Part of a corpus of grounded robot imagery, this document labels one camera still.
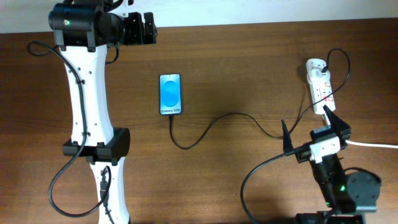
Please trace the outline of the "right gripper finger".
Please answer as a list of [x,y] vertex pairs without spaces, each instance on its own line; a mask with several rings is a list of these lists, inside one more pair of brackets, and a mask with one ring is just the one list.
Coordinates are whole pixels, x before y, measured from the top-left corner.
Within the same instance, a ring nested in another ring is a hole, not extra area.
[[292,145],[292,140],[290,137],[289,130],[287,129],[285,121],[283,119],[281,120],[281,123],[282,123],[282,131],[283,131],[283,136],[282,136],[283,152],[286,156],[289,156],[294,153],[294,147]]
[[327,105],[323,106],[323,109],[326,113],[326,116],[330,122],[330,126],[338,135],[338,137],[350,137],[351,136],[351,126],[340,119],[334,112],[327,107]]

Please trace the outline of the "blue screen Galaxy smartphone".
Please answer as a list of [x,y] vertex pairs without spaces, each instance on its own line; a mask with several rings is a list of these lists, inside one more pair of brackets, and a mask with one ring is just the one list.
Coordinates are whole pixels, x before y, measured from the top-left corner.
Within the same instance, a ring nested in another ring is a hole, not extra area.
[[165,74],[159,77],[159,108],[162,116],[182,113],[182,86],[180,74]]

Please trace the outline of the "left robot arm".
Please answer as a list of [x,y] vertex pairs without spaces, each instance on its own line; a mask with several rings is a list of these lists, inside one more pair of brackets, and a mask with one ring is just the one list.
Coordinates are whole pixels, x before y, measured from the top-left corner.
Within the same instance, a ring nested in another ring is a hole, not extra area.
[[84,157],[95,177],[99,223],[130,223],[123,168],[129,152],[128,128],[111,124],[105,87],[108,49],[154,44],[157,28],[151,12],[133,12],[133,0],[64,1],[49,13],[49,26],[65,64],[73,127],[63,154]]

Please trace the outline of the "white USB charger plug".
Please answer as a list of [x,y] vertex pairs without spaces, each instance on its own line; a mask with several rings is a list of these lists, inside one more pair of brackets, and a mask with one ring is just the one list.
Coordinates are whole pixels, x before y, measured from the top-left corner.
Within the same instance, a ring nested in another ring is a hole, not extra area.
[[323,73],[319,68],[310,67],[307,70],[307,81],[311,85],[318,82],[328,82],[330,81],[330,72]]

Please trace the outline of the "white power strip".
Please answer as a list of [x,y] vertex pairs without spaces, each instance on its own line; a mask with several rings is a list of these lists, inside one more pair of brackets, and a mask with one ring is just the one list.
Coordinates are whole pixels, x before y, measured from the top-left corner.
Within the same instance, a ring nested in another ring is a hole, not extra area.
[[[310,67],[319,68],[321,70],[326,66],[326,62],[319,58],[311,58],[306,62],[306,69]],[[328,82],[318,82],[314,84],[309,84],[310,92],[312,96],[312,103],[314,103],[313,109],[315,114],[323,115],[325,111],[323,109],[324,105],[327,105],[331,111],[336,109],[334,97],[331,94],[332,88],[330,81]]]

